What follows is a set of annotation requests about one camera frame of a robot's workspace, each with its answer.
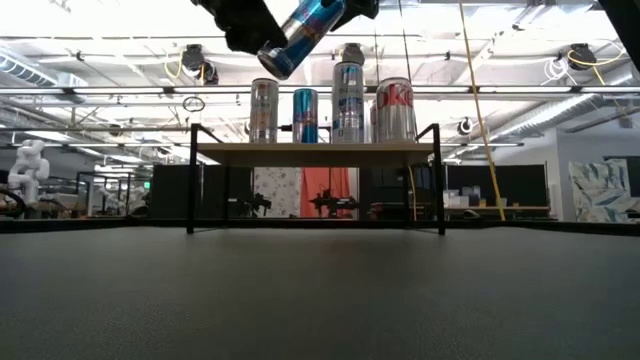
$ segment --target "patterned panel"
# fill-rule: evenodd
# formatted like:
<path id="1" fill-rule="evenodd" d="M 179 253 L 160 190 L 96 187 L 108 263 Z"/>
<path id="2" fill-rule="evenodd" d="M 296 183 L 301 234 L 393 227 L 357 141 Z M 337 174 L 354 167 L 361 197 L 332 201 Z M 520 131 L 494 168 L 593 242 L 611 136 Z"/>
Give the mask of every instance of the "patterned panel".
<path id="1" fill-rule="evenodd" d="M 267 211 L 266 217 L 300 216 L 300 169 L 256 168 L 254 184 L 254 192 L 271 201 L 271 210 Z"/>
<path id="2" fill-rule="evenodd" d="M 626 160 L 602 164 L 569 163 L 573 201 L 579 222 L 632 222 L 627 211 L 640 209 L 632 198 Z"/>

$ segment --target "silver can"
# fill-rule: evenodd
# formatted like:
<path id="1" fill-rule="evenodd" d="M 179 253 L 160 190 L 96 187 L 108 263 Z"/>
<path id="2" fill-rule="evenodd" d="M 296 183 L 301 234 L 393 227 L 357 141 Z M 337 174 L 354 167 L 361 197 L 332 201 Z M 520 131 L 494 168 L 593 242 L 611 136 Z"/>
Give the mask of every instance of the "silver can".
<path id="1" fill-rule="evenodd" d="M 379 141 L 379 133 L 378 129 L 378 103 L 376 100 L 373 100 L 371 104 L 371 109 L 369 112 L 369 138 L 371 139 L 372 144 L 377 144 Z"/>
<path id="2" fill-rule="evenodd" d="M 413 88 L 405 78 L 390 78 L 378 86 L 378 140 L 381 143 L 415 143 L 416 114 Z"/>
<path id="3" fill-rule="evenodd" d="M 334 143 L 364 143 L 364 78 L 362 66 L 341 62 L 333 70 Z"/>
<path id="4" fill-rule="evenodd" d="M 250 142 L 278 142 L 278 97 L 277 82 L 271 79 L 256 79 L 251 83 Z"/>

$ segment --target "orange curtain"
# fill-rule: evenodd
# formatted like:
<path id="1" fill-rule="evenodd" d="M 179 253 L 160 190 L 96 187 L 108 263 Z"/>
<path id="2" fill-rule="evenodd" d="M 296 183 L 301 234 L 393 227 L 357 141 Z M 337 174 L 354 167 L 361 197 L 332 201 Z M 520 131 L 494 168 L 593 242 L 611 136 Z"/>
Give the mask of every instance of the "orange curtain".
<path id="1" fill-rule="evenodd" d="M 300 216 L 318 217 L 318 212 L 310 200 L 329 188 L 329 172 L 331 172 L 331 195 L 334 197 L 349 197 L 349 169 L 347 168 L 303 168 L 302 186 L 300 186 Z M 322 217 L 328 216 L 326 206 L 322 208 Z"/>

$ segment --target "white robot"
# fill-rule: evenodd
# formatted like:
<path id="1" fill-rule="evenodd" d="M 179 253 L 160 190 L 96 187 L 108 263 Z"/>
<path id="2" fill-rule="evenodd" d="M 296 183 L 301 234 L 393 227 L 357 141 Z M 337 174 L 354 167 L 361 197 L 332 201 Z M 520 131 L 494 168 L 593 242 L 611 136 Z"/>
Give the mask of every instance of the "white robot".
<path id="1" fill-rule="evenodd" d="M 42 150 L 42 140 L 25 140 L 18 148 L 15 165 L 9 171 L 9 190 L 19 194 L 24 189 L 22 198 L 26 204 L 38 201 L 40 180 L 49 178 L 49 161 L 42 158 Z"/>

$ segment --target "ceiling light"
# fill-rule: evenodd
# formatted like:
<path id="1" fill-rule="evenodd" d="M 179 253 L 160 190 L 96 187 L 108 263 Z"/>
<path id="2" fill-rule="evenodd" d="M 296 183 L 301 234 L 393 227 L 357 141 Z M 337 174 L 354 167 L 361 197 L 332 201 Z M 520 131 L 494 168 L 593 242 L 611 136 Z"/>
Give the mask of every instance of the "ceiling light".
<path id="1" fill-rule="evenodd" d="M 61 95 L 64 90 L 56 88 L 4 88 L 0 95 Z"/>
<path id="2" fill-rule="evenodd" d="M 105 148 L 105 147 L 118 147 L 118 144 L 69 144 L 69 146 L 71 147 L 98 147 L 98 148 Z"/>
<path id="3" fill-rule="evenodd" d="M 527 94 L 527 93 L 564 93 L 571 91 L 570 86 L 481 86 L 481 93 Z"/>
<path id="4" fill-rule="evenodd" d="M 173 143 L 139 143 L 139 144 L 124 144 L 125 147 L 161 147 L 161 146 L 174 146 Z"/>
<path id="5" fill-rule="evenodd" d="M 213 94 L 251 92 L 251 86 L 191 86 L 174 88 L 177 94 Z"/>
<path id="6" fill-rule="evenodd" d="M 110 158 L 114 159 L 114 160 L 118 160 L 118 161 L 122 161 L 122 162 L 127 162 L 127 163 L 131 163 L 131 164 L 139 164 L 139 163 L 143 163 L 144 160 L 137 158 L 135 156 L 128 156 L 128 155 L 109 155 Z"/>
<path id="7" fill-rule="evenodd" d="M 468 86 L 414 86 L 415 94 L 433 94 L 433 93 L 468 93 Z"/>
<path id="8" fill-rule="evenodd" d="M 331 86 L 281 86 L 280 87 L 280 92 L 281 93 L 294 93 L 297 90 L 300 89 L 311 89 L 311 90 L 315 90 L 319 93 L 326 93 L 326 94 L 331 94 Z"/>
<path id="9" fill-rule="evenodd" d="M 112 87 L 112 88 L 75 88 L 76 94 L 162 94 L 164 90 L 159 87 Z"/>
<path id="10" fill-rule="evenodd" d="M 82 151 L 85 154 L 88 155 L 93 155 L 93 156 L 104 156 L 104 154 L 101 154 L 95 150 L 91 150 L 91 149 L 85 149 L 85 148 L 78 148 L 78 150 Z"/>
<path id="11" fill-rule="evenodd" d="M 53 131 L 27 131 L 25 132 L 25 134 L 53 141 L 75 141 L 75 139 L 73 139 L 72 137 Z"/>
<path id="12" fill-rule="evenodd" d="M 634 86 L 587 86 L 582 92 L 586 93 L 633 93 L 640 92 L 640 87 Z"/>

